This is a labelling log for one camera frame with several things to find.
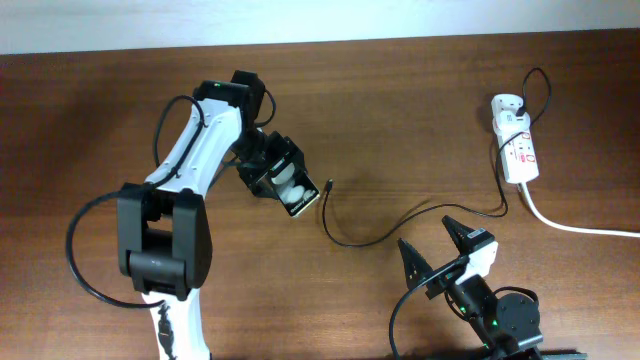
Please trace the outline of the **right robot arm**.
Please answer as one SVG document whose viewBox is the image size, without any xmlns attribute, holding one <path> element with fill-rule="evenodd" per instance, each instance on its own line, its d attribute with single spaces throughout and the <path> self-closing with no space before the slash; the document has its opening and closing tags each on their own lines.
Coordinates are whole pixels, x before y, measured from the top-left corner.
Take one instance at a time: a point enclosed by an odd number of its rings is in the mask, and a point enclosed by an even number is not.
<svg viewBox="0 0 640 360">
<path fill-rule="evenodd" d="M 491 359 L 541 357 L 537 345 L 543 341 L 539 328 L 537 294 L 529 289 L 506 286 L 492 290 L 484 280 L 495 262 L 498 242 L 484 228 L 472 229 L 450 216 L 442 223 L 459 255 L 438 269 L 406 240 L 397 245 L 403 260 L 408 291 L 395 305 L 389 320 L 388 337 L 393 356 L 400 353 L 394 325 L 402 305 L 412 294 L 424 290 L 429 299 L 444 295 L 450 309 L 468 323 Z"/>
</svg>

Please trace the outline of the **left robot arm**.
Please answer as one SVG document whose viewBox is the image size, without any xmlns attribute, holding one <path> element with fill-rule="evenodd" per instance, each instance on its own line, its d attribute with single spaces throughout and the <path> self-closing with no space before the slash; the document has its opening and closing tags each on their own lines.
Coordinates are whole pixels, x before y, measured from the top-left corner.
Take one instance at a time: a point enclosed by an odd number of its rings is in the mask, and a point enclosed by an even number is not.
<svg viewBox="0 0 640 360">
<path fill-rule="evenodd" d="M 200 289 L 212 262 L 205 198 L 227 152 L 253 196 L 278 201 L 298 217 L 320 195 L 304 155 L 257 117 L 268 91 L 258 75 L 235 71 L 204 81 L 188 96 L 191 117 L 165 159 L 117 200 L 119 268 L 149 308 L 162 359 L 209 359 Z"/>
</svg>

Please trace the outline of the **white power strip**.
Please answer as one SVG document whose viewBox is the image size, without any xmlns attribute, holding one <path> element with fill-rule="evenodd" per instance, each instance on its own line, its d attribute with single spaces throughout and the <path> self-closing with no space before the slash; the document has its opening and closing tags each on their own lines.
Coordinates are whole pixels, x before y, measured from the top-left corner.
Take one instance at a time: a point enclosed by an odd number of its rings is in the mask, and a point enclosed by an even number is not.
<svg viewBox="0 0 640 360">
<path fill-rule="evenodd" d="M 504 110 L 513 111 L 517 115 L 517 111 L 522 105 L 523 99 L 518 95 L 498 94 L 491 101 L 493 118 Z M 507 183 L 527 183 L 539 176 L 537 158 L 529 129 L 507 137 L 497 135 L 496 137 L 498 146 L 502 149 L 502 166 Z"/>
</svg>

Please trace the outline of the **white USB charger adapter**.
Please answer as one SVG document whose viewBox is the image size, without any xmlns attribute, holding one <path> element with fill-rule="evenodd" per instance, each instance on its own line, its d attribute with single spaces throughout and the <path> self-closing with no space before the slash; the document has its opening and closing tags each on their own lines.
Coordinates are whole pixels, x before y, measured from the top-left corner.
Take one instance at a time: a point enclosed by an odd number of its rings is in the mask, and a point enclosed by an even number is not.
<svg viewBox="0 0 640 360">
<path fill-rule="evenodd" d="M 517 116 L 510 110 L 500 111 L 493 118 L 493 129 L 497 136 L 507 137 L 528 130 L 531 119 L 528 113 Z"/>
</svg>

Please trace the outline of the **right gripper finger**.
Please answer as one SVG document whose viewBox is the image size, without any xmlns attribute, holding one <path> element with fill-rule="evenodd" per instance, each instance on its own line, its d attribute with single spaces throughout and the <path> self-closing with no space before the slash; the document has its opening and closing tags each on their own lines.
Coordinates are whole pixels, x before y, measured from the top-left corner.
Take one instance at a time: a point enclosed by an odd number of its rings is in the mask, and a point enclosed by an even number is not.
<svg viewBox="0 0 640 360">
<path fill-rule="evenodd" d="M 470 253 L 472 250 L 472 245 L 470 244 L 468 235 L 473 232 L 473 229 L 461 224 L 448 215 L 445 215 L 442 218 L 442 224 L 447 230 L 458 251 L 460 253 Z"/>
<path fill-rule="evenodd" d="M 403 261 L 407 288 L 413 290 L 430 278 L 433 268 L 408 241 L 400 238 L 397 245 Z"/>
</svg>

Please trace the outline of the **black smartphone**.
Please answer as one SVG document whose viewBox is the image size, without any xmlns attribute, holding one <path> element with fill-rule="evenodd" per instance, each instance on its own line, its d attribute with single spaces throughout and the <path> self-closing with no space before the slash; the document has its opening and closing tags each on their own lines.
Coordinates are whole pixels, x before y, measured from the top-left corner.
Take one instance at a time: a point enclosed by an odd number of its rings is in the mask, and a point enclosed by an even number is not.
<svg viewBox="0 0 640 360">
<path fill-rule="evenodd" d="M 318 187 L 303 171 L 283 171 L 270 182 L 277 199 L 292 218 L 299 217 L 320 196 Z"/>
</svg>

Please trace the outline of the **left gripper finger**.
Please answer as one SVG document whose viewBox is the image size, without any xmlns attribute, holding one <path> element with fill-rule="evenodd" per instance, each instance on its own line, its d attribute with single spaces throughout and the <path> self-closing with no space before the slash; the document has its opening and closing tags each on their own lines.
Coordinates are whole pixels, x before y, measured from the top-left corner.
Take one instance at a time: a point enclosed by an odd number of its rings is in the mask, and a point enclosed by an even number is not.
<svg viewBox="0 0 640 360">
<path fill-rule="evenodd" d="M 254 197 L 279 199 L 268 170 L 249 169 L 245 171 L 244 183 Z"/>
<path fill-rule="evenodd" d="M 267 137 L 265 155 L 270 175 L 279 174 L 291 163 L 296 168 L 305 168 L 302 150 L 289 137 L 282 136 L 277 131 Z"/>
</svg>

